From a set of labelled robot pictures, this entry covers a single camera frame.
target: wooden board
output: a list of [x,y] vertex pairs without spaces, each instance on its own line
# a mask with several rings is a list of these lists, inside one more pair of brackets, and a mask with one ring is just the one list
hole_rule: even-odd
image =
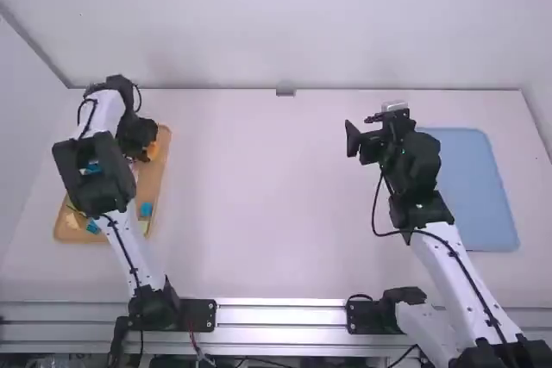
[[[152,231],[152,226],[155,219],[155,211],[157,210],[157,199],[159,198],[161,179],[165,170],[166,157],[169,152],[169,144],[171,143],[171,130],[159,125],[157,133],[157,143],[160,146],[157,157],[149,163],[136,162],[138,169],[138,182],[136,186],[136,213],[140,214],[140,206],[143,203],[151,203],[154,208],[149,219],[149,224],[145,230],[145,236],[148,237]],[[69,196],[63,199],[63,203],[58,213],[58,218],[53,228],[53,237],[64,243],[107,243],[107,239],[102,233],[94,234],[86,230],[86,226],[90,219],[84,217],[79,212],[69,207],[71,202]],[[66,221],[66,216],[73,214],[76,219],[77,227],[69,226]]]

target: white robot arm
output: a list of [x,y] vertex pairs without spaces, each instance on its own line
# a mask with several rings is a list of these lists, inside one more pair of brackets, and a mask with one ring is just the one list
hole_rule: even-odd
[[136,115],[134,87],[122,75],[91,85],[78,108],[77,129],[52,148],[72,204],[101,228],[127,279],[129,316],[116,321],[110,366],[116,365],[130,329],[192,335],[192,330],[211,332],[216,325],[216,302],[179,298],[141,232],[129,163],[149,161],[146,149],[156,140],[158,127]]
[[[80,123],[72,138],[82,140],[102,132],[109,132],[116,137],[125,111],[126,107],[118,90],[97,90],[87,95],[79,111]],[[127,204],[126,211],[114,209],[104,212],[94,222],[107,237],[124,269],[131,298],[138,295],[139,287],[144,288],[148,285],[152,290],[163,290],[165,273],[149,252],[141,234],[134,198]],[[133,268],[137,281],[131,271]]]
[[406,103],[384,104],[366,123],[382,129],[361,133],[345,121],[348,156],[378,163],[389,190],[390,217],[399,234],[429,272],[446,312],[436,312],[416,287],[386,290],[378,301],[347,303],[351,334],[407,334],[436,368],[552,366],[542,340],[527,340],[492,296],[461,241],[436,177],[440,143],[415,131]]

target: aluminum rail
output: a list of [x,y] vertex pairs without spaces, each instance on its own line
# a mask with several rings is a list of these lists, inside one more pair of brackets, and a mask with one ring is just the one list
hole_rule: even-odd
[[[213,355],[397,358],[404,335],[350,335],[341,299],[219,298],[216,329],[196,334]],[[552,344],[552,308],[506,310],[530,339]],[[0,303],[0,352],[108,352],[115,319],[126,303]],[[146,354],[193,354],[187,333],[146,332]],[[139,351],[130,333],[126,352]]]

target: blue mat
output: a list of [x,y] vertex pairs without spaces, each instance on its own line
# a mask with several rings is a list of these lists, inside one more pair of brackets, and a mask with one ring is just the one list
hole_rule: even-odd
[[478,129],[417,128],[441,142],[437,189],[455,217],[467,250],[513,252],[518,232],[491,143]]

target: table surface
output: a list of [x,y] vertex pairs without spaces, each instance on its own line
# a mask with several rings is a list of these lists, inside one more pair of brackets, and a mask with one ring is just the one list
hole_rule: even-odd
[[[417,285],[436,289],[402,238],[369,221],[379,169],[345,153],[344,120],[362,126],[384,101],[405,99],[425,127],[484,131],[492,143],[521,247],[470,253],[504,306],[552,306],[552,169],[514,90],[145,90],[142,116],[172,130],[149,239],[181,296],[344,298]],[[52,144],[74,128],[67,92]],[[52,227],[65,189],[48,151],[0,271],[0,300],[125,301],[109,246],[64,245]],[[386,191],[376,215],[392,230]]]

